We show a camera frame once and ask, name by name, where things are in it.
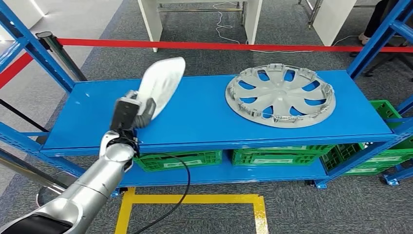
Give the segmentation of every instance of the lower shelf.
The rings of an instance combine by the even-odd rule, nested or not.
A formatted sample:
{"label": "lower shelf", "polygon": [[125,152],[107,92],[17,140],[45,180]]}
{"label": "lower shelf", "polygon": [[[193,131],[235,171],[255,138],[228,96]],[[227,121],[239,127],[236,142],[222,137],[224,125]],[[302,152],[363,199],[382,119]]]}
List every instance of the lower shelf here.
{"label": "lower shelf", "polygon": [[[313,180],[328,178],[319,159],[307,166],[233,166],[224,151],[222,164],[190,168],[191,184],[245,183],[285,180]],[[125,174],[119,187],[185,185],[187,172],[176,169],[145,172],[134,165]]]}

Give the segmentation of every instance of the yellow floor tape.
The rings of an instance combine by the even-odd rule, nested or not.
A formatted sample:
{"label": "yellow floor tape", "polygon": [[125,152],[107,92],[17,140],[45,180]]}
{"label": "yellow floor tape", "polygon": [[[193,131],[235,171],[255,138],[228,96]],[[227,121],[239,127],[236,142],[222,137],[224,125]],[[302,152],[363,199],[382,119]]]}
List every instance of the yellow floor tape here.
{"label": "yellow floor tape", "polygon": [[[136,195],[135,188],[123,195],[122,205],[117,219],[115,234],[126,234],[133,204],[173,204],[181,199],[182,195]],[[265,214],[264,197],[258,194],[204,194],[187,195],[183,204],[225,204],[225,203],[252,203],[254,205],[255,229],[257,234],[268,234],[267,217]]]}

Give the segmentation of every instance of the black cable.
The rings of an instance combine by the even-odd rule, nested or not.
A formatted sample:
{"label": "black cable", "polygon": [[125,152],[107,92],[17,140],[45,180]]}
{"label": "black cable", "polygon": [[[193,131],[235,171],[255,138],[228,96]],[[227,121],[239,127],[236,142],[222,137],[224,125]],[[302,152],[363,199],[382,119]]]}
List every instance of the black cable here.
{"label": "black cable", "polygon": [[187,196],[188,191],[189,191],[189,186],[191,185],[191,173],[189,172],[189,168],[188,168],[188,166],[187,166],[180,158],[178,158],[178,157],[176,157],[176,156],[168,155],[168,154],[160,154],[160,155],[167,155],[167,156],[169,156],[169,157],[173,157],[173,158],[177,159],[178,161],[180,161],[180,162],[185,166],[185,169],[187,170],[187,173],[188,173],[188,184],[187,184],[187,188],[185,189],[184,195],[182,195],[181,200],[179,200],[178,203],[177,203],[170,211],[168,211],[166,214],[164,214],[163,216],[159,217],[157,220],[153,221],[152,223],[150,223],[150,224],[146,225],[145,227],[139,229],[139,230],[138,230],[137,232],[135,232],[134,234],[142,233],[144,230],[152,227],[153,225],[155,225],[156,223],[158,223],[158,222],[161,221],[162,219],[166,218],[166,217],[167,217],[168,215],[170,215],[172,212],[174,212],[174,211],[181,205],[182,201],[183,201],[183,200],[185,199],[185,197]]}

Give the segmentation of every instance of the green plastic crate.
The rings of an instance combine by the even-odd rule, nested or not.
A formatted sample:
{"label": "green plastic crate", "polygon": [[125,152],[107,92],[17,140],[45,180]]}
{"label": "green plastic crate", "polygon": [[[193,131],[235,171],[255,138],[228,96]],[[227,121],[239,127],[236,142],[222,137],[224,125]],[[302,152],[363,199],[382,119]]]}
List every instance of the green plastic crate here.
{"label": "green plastic crate", "polygon": [[[383,119],[401,118],[400,114],[387,100],[371,101],[371,104]],[[388,126],[390,128],[395,128],[399,124],[401,123],[392,122],[388,123]],[[329,171],[364,148],[364,144],[361,143],[338,145],[329,154],[322,157],[324,166]],[[357,168],[349,171],[347,174],[375,175],[410,158],[413,158],[413,137],[410,137],[398,145],[376,155],[359,165]]]}
{"label": "green plastic crate", "polygon": [[[351,151],[357,149],[359,146],[358,144],[347,144],[347,145],[340,145],[333,148],[329,153],[323,155],[321,157],[325,168],[329,171],[335,168],[340,163],[344,162],[343,157],[347,157],[347,154],[351,154]],[[367,161],[360,164],[358,167],[353,168],[345,173],[345,175],[376,175],[384,170],[394,166],[394,161],[386,162],[386,161]]]}
{"label": "green plastic crate", "polygon": [[188,167],[222,163],[222,150],[141,154],[133,160],[146,172],[184,168],[181,162],[169,155],[179,157]]}
{"label": "green plastic crate", "polygon": [[[370,101],[370,103],[373,105],[373,107],[377,110],[378,114],[383,119],[402,118],[402,116],[397,112],[397,110],[387,100]],[[389,128],[391,129],[394,129],[400,124],[401,122],[392,122],[392,123],[387,123],[387,126],[389,126]],[[413,136],[393,146],[389,150],[399,150],[397,151],[397,153],[403,153],[403,154],[413,153]]]}
{"label": "green plastic crate", "polygon": [[330,151],[334,145],[288,146],[234,150],[233,165],[306,165]]}
{"label": "green plastic crate", "polygon": [[377,167],[357,167],[354,169],[349,170],[348,172],[344,173],[345,176],[368,176],[368,175],[377,175],[386,169],[390,168],[391,166],[381,165]]}
{"label": "green plastic crate", "polygon": [[256,149],[239,149],[236,151],[245,153],[280,153],[280,154],[312,154],[323,155],[329,152],[335,145],[307,145],[307,146],[284,146]]}

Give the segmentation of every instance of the person's leg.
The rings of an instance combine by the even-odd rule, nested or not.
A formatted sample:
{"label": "person's leg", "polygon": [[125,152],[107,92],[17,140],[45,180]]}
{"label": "person's leg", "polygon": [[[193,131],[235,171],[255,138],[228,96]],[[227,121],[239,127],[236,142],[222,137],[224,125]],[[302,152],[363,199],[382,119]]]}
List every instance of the person's leg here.
{"label": "person's leg", "polygon": [[358,36],[358,39],[361,41],[363,45],[365,45],[369,41],[369,39],[373,36],[375,31],[377,30],[377,28],[380,26],[381,19],[383,17],[384,12],[386,11],[386,7],[388,3],[389,3],[389,0],[381,0],[375,6],[375,10],[372,14],[372,17],[370,18],[369,23],[367,24],[366,30],[364,31],[364,33]]}

